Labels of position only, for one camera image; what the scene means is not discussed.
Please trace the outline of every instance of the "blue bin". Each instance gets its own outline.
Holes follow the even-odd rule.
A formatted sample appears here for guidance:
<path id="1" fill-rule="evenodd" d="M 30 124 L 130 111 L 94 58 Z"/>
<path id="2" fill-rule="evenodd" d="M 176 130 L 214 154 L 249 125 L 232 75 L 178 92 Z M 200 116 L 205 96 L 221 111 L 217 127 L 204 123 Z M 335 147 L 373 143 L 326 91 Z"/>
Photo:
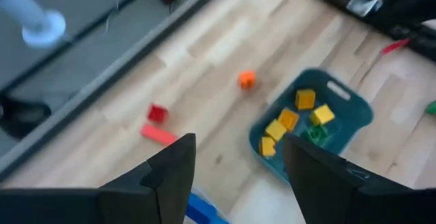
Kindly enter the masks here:
<path id="1" fill-rule="evenodd" d="M 333 111 L 334 120 L 325 125 L 329 136 L 321 145 L 331 153 L 339 155 L 353 135 L 373 120 L 373 110 L 370 105 L 343 83 L 319 69 L 303 71 L 252 126 L 249 134 L 250 145 L 256 157 L 288 184 L 289 180 L 283 164 L 283 142 L 276 144 L 276 155 L 270 158 L 264 158 L 259 154 L 259 143 L 265 135 L 265 128 L 272 120 L 279 117 L 284 108 L 289 108 L 300 115 L 295 129 L 290 133 L 300 136 L 311 126 L 309 115 L 312 110 L 298 111 L 295 106 L 296 91 L 299 89 L 313 89 L 316 92 L 315 108 L 326 103 Z"/>

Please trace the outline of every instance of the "green block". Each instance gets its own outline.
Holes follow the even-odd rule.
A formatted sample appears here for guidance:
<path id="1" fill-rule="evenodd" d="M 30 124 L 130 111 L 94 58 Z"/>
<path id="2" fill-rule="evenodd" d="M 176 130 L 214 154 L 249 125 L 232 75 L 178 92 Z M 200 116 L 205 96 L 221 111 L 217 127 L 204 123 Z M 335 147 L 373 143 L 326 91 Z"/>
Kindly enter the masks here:
<path id="1" fill-rule="evenodd" d="M 315 145 L 321 146 L 324 143 L 324 139 L 328 137 L 328 132 L 324 126 L 317 125 L 307 128 L 307 130 L 302 133 L 302 136 Z"/>
<path id="2" fill-rule="evenodd" d="M 430 103 L 425 112 L 428 114 L 436 114 L 436 101 Z"/>

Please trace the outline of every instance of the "white pipe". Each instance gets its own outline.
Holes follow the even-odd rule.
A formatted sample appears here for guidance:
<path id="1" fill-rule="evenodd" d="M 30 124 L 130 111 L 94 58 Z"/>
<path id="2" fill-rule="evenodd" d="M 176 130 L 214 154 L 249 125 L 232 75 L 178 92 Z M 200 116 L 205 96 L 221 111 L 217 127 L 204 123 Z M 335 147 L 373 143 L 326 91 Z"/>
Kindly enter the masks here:
<path id="1" fill-rule="evenodd" d="M 22 38 L 31 47 L 50 47 L 65 33 L 62 14 L 43 9 L 34 0 L 0 0 L 0 8 L 22 25 Z"/>

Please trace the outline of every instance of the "red block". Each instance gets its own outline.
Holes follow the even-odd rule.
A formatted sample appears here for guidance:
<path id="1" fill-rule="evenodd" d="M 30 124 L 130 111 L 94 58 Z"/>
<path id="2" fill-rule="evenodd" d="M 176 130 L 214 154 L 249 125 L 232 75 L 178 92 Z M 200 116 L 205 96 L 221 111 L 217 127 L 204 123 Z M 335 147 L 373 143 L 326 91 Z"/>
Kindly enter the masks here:
<path id="1" fill-rule="evenodd" d="M 163 106 L 151 104 L 148 118 L 150 121 L 162 124 L 168 115 L 168 110 Z"/>
<path id="2" fill-rule="evenodd" d="M 177 140 L 175 135 L 162 129 L 158 129 L 152 125 L 144 125 L 141 129 L 141 135 L 160 142 L 165 146 L 171 145 Z"/>

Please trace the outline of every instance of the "gray floor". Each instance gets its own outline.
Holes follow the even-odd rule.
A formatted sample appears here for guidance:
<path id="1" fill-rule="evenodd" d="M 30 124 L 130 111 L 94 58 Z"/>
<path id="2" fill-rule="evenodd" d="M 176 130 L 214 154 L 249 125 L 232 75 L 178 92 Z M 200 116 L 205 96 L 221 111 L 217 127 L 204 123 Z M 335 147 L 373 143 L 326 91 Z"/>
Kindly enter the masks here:
<path id="1" fill-rule="evenodd" d="M 179 0 L 174 7 L 184 1 Z M 110 9 L 112 4 L 113 0 L 105 6 Z M 72 12 L 64 13 L 67 16 L 69 33 L 74 29 L 78 31 L 80 26 L 85 27 L 87 22 L 92 21 L 87 11 L 81 12 L 76 9 L 75 14 Z M 58 110 L 68 99 L 96 78 L 132 44 L 144 37 L 169 14 L 168 6 L 160 0 L 134 1 L 118 14 L 111 16 L 107 26 L 106 24 L 100 26 L 44 70 L 15 89 L 12 92 L 13 96 L 21 99 L 45 101 L 54 111 Z M 0 84 L 7 82 L 10 77 L 14 77 L 20 71 L 28 68 L 30 63 L 39 61 L 50 53 L 50 50 L 29 50 L 21 42 L 19 34 L 13 33 L 11 29 L 8 29 L 6 34 L 15 36 L 13 48 L 3 52 L 2 48 L 5 48 L 3 44 L 6 43 L 7 36 L 3 34 L 5 33 L 3 29 L 0 29 L 0 32 L 2 32 L 0 56 L 2 60 L 6 60 L 0 64 Z M 29 65 L 21 63 L 22 61 L 26 61 Z M 0 155 L 6 153 L 17 143 L 3 132 L 0 132 L 0 141 Z"/>

